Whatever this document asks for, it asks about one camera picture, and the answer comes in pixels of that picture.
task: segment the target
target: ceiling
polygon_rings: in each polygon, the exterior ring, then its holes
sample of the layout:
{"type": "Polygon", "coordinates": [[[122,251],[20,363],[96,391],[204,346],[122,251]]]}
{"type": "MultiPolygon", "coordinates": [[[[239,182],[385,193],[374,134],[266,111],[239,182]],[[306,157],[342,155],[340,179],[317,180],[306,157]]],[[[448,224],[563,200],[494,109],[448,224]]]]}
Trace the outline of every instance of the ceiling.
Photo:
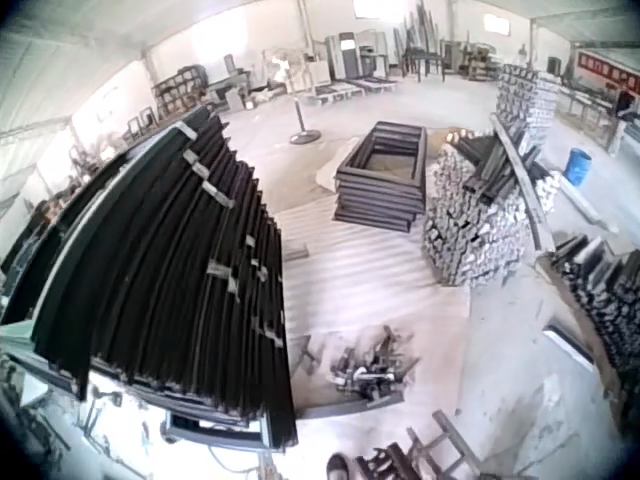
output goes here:
{"type": "MultiPolygon", "coordinates": [[[[0,30],[0,202],[22,189],[68,117],[115,73],[140,59],[145,49],[200,20],[252,1],[257,0],[25,2],[0,30]],[[44,126],[15,134],[14,129],[36,122],[44,126]]],[[[484,3],[538,18],[541,26],[571,41],[640,41],[636,18],[629,14],[632,8],[623,0],[484,3]],[[585,10],[597,11],[549,17],[585,10]]],[[[640,67],[640,50],[600,53],[640,67]]]]}
{"type": "MultiPolygon", "coordinates": [[[[640,15],[628,0],[483,0],[524,18],[535,18],[570,42],[634,42],[640,46],[640,15]]],[[[638,48],[589,48],[628,67],[640,69],[638,48]]]]}

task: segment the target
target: stacked metal tubes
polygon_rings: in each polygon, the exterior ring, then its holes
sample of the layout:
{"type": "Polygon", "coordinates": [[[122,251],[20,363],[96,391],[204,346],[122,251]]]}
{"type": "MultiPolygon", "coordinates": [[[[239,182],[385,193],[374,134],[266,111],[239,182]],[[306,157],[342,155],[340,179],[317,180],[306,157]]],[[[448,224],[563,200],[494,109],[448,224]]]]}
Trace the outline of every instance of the stacked metal tubes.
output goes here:
{"type": "MultiPolygon", "coordinates": [[[[436,195],[427,207],[424,246],[443,283],[473,287],[504,278],[514,270],[531,242],[531,231],[515,183],[497,197],[487,195],[492,191],[491,184],[477,183],[475,175],[491,155],[495,138],[463,137],[455,141],[455,146],[445,145],[437,160],[436,195]]],[[[551,211],[558,178],[535,161],[528,173],[543,209],[551,211]]]]}
{"type": "Polygon", "coordinates": [[[559,244],[551,265],[591,320],[615,370],[624,432],[640,428],[640,251],[613,256],[601,238],[559,244]]]}
{"type": "Polygon", "coordinates": [[[264,446],[281,449],[297,440],[280,231],[226,125],[196,116],[77,215],[31,306],[33,351],[80,399],[94,370],[190,419],[266,418],[264,446]]]}
{"type": "Polygon", "coordinates": [[[496,112],[506,125],[518,124],[530,145],[542,145],[553,123],[560,81],[550,73],[506,64],[498,77],[496,112]]]}
{"type": "Polygon", "coordinates": [[[334,220],[409,232],[424,214],[427,132],[378,122],[336,172],[334,220]]]}

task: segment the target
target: shoe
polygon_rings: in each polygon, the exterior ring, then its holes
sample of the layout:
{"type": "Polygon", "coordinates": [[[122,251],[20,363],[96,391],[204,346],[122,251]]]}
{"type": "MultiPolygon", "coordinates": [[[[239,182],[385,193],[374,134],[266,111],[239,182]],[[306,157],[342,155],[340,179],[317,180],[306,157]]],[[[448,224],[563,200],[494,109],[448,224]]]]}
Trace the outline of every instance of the shoe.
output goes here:
{"type": "Polygon", "coordinates": [[[339,453],[334,453],[327,462],[327,480],[349,480],[349,465],[339,453]]]}

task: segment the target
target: blue barrel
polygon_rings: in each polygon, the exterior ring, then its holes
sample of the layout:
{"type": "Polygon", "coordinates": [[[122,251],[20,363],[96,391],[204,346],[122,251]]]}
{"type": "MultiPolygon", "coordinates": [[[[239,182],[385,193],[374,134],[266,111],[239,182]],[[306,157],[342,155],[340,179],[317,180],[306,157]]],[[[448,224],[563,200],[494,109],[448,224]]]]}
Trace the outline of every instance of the blue barrel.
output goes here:
{"type": "Polygon", "coordinates": [[[564,177],[574,187],[579,187],[584,182],[591,168],[591,155],[579,148],[572,148],[569,153],[569,162],[564,169],[564,177]]]}

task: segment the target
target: red banner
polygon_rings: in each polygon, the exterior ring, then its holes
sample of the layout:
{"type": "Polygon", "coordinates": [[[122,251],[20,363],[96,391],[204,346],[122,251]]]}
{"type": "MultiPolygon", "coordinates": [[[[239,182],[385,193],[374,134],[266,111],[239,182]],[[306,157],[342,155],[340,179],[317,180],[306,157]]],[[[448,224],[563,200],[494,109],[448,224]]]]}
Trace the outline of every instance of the red banner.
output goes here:
{"type": "Polygon", "coordinates": [[[640,94],[640,76],[588,53],[578,53],[578,66],[616,84],[625,82],[629,91],[640,94]]]}

